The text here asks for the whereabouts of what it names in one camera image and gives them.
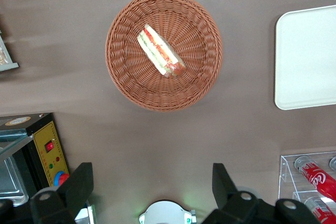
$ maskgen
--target white device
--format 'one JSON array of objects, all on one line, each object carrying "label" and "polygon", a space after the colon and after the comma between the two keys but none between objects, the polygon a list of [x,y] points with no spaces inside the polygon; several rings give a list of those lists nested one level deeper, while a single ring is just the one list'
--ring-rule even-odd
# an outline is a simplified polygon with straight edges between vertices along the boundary
[{"label": "white device", "polygon": [[186,211],[172,201],[158,201],[139,217],[140,224],[196,224],[195,210]]}]

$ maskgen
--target sandwich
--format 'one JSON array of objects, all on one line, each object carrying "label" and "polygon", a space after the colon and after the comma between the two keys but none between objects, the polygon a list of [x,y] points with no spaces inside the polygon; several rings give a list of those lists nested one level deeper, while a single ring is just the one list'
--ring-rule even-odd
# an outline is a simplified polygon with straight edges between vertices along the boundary
[{"label": "sandwich", "polygon": [[180,76],[185,64],[169,43],[150,26],[145,25],[138,42],[157,70],[165,77]]}]

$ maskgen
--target acrylic display rack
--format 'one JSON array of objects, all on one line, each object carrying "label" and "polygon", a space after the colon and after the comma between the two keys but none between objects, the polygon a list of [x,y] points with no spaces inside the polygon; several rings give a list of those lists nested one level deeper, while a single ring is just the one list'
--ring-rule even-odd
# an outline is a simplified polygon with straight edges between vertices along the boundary
[{"label": "acrylic display rack", "polygon": [[336,156],[336,152],[309,153],[298,155],[281,156],[280,176],[279,176],[279,199],[295,199],[302,203],[310,197],[320,197],[329,208],[336,214],[336,203],[331,199],[321,195],[316,189],[302,176],[294,167],[294,161],[300,157],[308,155],[325,170],[329,175],[336,179],[336,172],[329,167],[329,161]]}]

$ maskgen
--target red button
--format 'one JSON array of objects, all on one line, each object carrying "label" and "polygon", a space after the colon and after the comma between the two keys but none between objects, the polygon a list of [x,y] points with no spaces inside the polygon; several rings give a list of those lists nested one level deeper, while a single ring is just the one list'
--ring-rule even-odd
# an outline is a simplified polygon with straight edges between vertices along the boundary
[{"label": "red button", "polygon": [[58,180],[58,185],[62,185],[70,177],[68,173],[63,173]]},{"label": "red button", "polygon": [[50,152],[53,148],[54,148],[54,144],[52,143],[52,141],[50,141],[46,144],[47,153]]}]

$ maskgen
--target screw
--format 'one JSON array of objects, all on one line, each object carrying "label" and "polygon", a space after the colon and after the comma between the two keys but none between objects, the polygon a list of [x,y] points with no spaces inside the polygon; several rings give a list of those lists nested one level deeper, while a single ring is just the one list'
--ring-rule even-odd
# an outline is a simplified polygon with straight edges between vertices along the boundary
[{"label": "screw", "polygon": [[39,200],[46,200],[46,199],[49,199],[50,198],[50,194],[49,193],[45,193],[45,194],[42,194],[39,198]]},{"label": "screw", "polygon": [[289,208],[289,209],[292,209],[292,210],[295,210],[296,209],[296,205],[292,202],[292,201],[284,201],[284,206]]},{"label": "screw", "polygon": [[242,193],[240,196],[244,200],[252,200],[252,196],[248,193]]}]

